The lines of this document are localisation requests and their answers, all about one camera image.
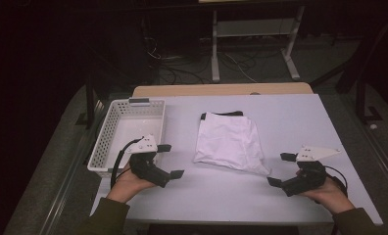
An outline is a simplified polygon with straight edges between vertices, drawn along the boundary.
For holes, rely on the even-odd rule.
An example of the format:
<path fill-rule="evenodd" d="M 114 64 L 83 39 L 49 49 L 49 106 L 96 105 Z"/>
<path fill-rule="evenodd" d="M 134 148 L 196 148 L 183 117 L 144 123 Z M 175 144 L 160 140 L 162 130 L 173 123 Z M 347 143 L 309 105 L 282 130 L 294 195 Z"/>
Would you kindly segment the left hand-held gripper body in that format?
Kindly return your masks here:
<path fill-rule="evenodd" d="M 170 174 L 155 165 L 158 154 L 155 136 L 148 134 L 131 144 L 127 152 L 130 154 L 129 166 L 132 173 L 141 179 L 164 188 L 170 181 Z"/>

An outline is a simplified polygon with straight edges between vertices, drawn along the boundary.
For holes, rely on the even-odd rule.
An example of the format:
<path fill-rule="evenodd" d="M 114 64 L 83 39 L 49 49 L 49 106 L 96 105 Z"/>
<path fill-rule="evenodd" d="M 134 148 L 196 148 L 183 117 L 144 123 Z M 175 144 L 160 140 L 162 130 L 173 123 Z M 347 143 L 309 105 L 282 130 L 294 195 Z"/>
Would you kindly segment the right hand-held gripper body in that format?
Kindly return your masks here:
<path fill-rule="evenodd" d="M 282 181 L 281 189 L 288 197 L 320 187 L 327 176 L 325 166 L 320 162 L 340 154 L 337 149 L 313 147 L 304 145 L 296 154 L 299 171 L 298 174 L 286 181 Z"/>

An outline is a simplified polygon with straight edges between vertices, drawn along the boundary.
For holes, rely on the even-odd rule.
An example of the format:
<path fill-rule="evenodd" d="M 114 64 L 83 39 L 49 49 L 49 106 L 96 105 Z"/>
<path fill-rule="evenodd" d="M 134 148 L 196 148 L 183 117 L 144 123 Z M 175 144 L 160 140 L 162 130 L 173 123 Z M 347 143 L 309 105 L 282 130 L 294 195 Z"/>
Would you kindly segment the white perforated plastic basket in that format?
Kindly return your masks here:
<path fill-rule="evenodd" d="M 110 177 L 120 150 L 130 141 L 152 134 L 162 142 L 166 102 L 150 99 L 149 107 L 131 107 L 128 99 L 114 100 L 103 121 L 87 169 Z"/>

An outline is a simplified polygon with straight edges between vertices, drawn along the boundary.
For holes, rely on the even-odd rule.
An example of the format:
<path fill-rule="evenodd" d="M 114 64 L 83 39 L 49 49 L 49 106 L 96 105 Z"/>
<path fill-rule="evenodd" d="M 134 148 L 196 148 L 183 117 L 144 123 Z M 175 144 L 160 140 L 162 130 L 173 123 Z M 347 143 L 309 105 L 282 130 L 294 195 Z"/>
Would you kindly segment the white garment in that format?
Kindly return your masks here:
<path fill-rule="evenodd" d="M 240 111 L 201 114 L 193 162 L 270 175 L 258 128 Z"/>

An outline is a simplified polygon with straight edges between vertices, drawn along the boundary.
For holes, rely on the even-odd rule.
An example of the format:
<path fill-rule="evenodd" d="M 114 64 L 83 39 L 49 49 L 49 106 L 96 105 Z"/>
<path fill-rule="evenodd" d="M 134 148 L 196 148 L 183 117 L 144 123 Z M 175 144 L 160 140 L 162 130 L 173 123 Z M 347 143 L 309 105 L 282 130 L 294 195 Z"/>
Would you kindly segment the person's left hand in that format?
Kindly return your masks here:
<path fill-rule="evenodd" d="M 155 187 L 155 184 L 139 178 L 131 172 L 130 166 L 127 164 L 108 193 L 107 199 L 119 203 L 127 203 L 139 192 L 152 187 Z"/>

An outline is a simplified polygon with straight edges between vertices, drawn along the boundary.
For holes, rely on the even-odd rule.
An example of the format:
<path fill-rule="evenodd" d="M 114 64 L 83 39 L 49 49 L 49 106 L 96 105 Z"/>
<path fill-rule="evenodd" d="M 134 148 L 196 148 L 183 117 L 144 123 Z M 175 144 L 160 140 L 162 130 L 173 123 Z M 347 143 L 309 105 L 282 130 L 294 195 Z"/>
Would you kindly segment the person's right hand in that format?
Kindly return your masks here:
<path fill-rule="evenodd" d="M 303 192 L 301 196 L 320 203 L 332 214 L 346 212 L 355 208 L 348 197 L 341 191 L 339 185 L 329 177 L 325 178 L 324 183 L 320 187 Z"/>

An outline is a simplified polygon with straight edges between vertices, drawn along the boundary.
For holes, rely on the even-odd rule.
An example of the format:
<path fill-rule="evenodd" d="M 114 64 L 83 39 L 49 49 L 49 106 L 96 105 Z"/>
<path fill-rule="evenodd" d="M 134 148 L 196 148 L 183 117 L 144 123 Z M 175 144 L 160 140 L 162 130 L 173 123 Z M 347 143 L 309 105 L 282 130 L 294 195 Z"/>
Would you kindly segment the grey basket label clip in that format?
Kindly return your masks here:
<path fill-rule="evenodd" d="M 150 100 L 148 98 L 129 98 L 129 105 L 131 107 L 149 107 Z"/>

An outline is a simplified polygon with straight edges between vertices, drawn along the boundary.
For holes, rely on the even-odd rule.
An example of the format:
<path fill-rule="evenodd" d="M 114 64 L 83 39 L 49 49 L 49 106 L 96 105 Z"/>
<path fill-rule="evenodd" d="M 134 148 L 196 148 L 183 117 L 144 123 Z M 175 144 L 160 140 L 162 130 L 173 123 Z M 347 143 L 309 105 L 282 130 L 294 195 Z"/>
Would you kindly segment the black metal stand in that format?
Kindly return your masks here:
<path fill-rule="evenodd" d="M 76 68 L 85 91 L 85 125 L 90 128 L 95 121 L 96 100 L 108 100 L 114 88 L 120 88 L 126 75 L 106 56 L 91 46 L 79 48 L 75 53 Z"/>
<path fill-rule="evenodd" d="M 388 105 L 388 18 L 364 37 L 348 61 L 312 81 L 310 87 L 315 88 L 338 73 L 342 73 L 335 86 L 338 93 L 348 93 L 356 86 L 356 115 L 359 120 L 364 124 L 381 120 L 374 107 L 365 105 L 365 98 L 369 85 Z"/>

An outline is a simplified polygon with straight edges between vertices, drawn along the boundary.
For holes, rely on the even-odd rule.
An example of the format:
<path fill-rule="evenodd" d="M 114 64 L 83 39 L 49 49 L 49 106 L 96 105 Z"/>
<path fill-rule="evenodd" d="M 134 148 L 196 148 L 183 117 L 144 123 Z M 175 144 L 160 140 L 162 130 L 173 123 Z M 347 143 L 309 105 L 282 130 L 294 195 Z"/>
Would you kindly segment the white metal desk frame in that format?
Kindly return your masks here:
<path fill-rule="evenodd" d="M 212 34 L 212 79 L 220 81 L 218 63 L 218 39 L 224 37 L 242 36 L 288 36 L 288 43 L 280 50 L 280 54 L 288 69 L 290 77 L 298 81 L 300 75 L 292 59 L 292 51 L 298 36 L 300 24 L 306 7 L 300 6 L 294 18 L 264 19 L 264 20 L 239 20 L 220 21 L 218 12 L 213 11 L 213 34 Z"/>

